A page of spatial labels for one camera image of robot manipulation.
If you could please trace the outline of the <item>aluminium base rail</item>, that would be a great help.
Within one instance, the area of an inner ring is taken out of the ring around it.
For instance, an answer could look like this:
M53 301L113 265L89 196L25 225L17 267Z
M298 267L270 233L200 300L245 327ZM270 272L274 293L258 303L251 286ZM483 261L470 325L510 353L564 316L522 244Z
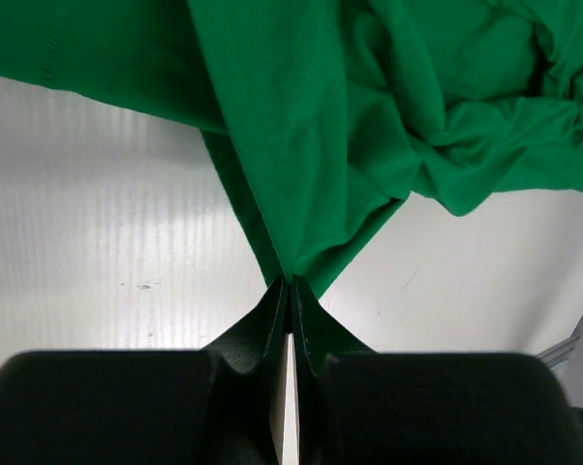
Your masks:
M581 335L575 332L569 338L537 354L537 358L556 376L559 376L568 363L571 354L576 349L580 337Z

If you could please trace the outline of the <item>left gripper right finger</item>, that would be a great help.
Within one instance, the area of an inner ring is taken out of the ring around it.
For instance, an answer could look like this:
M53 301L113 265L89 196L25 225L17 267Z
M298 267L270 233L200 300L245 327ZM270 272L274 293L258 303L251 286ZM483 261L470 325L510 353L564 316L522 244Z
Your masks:
M554 374L514 353L381 354L290 286L304 464L583 464Z

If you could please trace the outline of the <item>green t shirt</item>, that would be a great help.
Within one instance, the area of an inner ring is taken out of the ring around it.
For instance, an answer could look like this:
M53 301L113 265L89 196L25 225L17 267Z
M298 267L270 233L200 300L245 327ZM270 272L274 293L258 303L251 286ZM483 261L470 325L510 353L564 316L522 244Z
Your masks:
M0 1L0 77L197 127L317 294L410 194L583 192L583 1Z

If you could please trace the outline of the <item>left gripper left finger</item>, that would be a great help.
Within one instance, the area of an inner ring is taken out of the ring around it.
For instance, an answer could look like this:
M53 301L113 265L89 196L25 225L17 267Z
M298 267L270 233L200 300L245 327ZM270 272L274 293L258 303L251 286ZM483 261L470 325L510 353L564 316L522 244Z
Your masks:
M0 367L0 464L275 464L288 283L199 350L31 351Z

